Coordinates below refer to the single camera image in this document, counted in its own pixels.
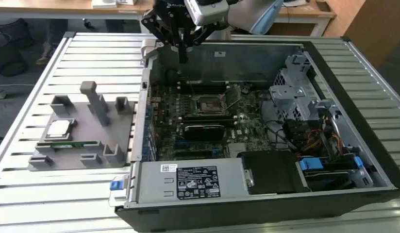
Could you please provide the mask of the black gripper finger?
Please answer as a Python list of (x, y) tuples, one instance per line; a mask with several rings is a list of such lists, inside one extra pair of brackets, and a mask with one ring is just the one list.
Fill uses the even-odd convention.
[(149, 10), (144, 16), (141, 23), (148, 31), (156, 36), (164, 45), (173, 46), (177, 49), (178, 62), (184, 62), (184, 45), (178, 34), (174, 18), (170, 17), (169, 26), (162, 27), (157, 21), (154, 10)]
[(206, 24), (192, 32), (193, 27), (184, 26), (182, 28), (182, 62), (188, 62), (188, 49), (200, 45), (213, 31), (220, 29), (218, 23)]

